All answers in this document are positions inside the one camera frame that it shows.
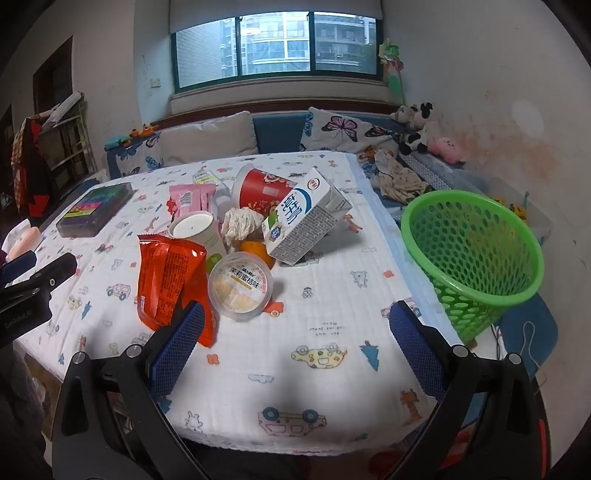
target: crumpled paper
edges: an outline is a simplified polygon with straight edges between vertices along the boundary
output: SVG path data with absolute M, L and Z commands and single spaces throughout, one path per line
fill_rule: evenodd
M 265 217 L 248 207 L 231 208 L 226 212 L 222 236 L 227 245 L 237 246 L 248 235 L 261 227 Z

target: pink snack bag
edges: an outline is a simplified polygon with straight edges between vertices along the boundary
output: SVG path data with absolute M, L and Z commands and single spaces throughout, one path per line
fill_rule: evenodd
M 216 186 L 207 183 L 201 185 L 171 185 L 169 191 L 170 198 L 177 206 L 175 217 L 178 218 L 200 210 L 208 212 L 210 207 L 209 197 L 213 196 Z

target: cartoon print sheet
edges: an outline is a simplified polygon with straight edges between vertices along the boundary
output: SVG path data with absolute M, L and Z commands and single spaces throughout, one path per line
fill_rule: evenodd
M 79 350 L 100 358 L 145 344 L 151 331 L 137 315 L 137 235 L 167 229 L 170 184 L 210 170 L 231 187 L 246 161 L 295 180 L 315 166 L 353 208 L 305 262 L 275 264 L 273 297 L 260 316 L 243 323 L 222 316 L 217 342 L 195 347 L 173 393 L 160 401 L 168 421 L 182 437 L 261 452 L 338 455 L 400 441 L 435 403 L 386 317 L 402 299 L 420 312 L 346 154 L 201 161 L 106 183 L 129 181 L 136 192 L 95 238 L 63 239 L 55 222 L 46 229 L 36 270 L 66 251 L 79 269 L 53 292 L 52 320 L 19 342 L 60 379 Z

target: blue gripper pad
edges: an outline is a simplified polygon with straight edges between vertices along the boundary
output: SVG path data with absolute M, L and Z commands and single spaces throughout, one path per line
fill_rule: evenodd
M 170 395 L 204 327 L 205 311 L 197 302 L 178 323 L 168 343 L 150 366 L 152 398 Z
M 443 367 L 423 334 L 417 329 L 411 315 L 414 316 L 412 312 L 394 303 L 388 318 L 390 331 L 423 391 L 441 402 L 446 392 Z

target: red paper cup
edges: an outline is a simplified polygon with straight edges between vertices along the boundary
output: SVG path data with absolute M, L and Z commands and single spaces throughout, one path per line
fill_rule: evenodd
M 295 182 L 258 170 L 250 163 L 236 176 L 232 202 L 237 208 L 249 207 L 267 217 L 270 208 L 279 205 L 295 186 Z

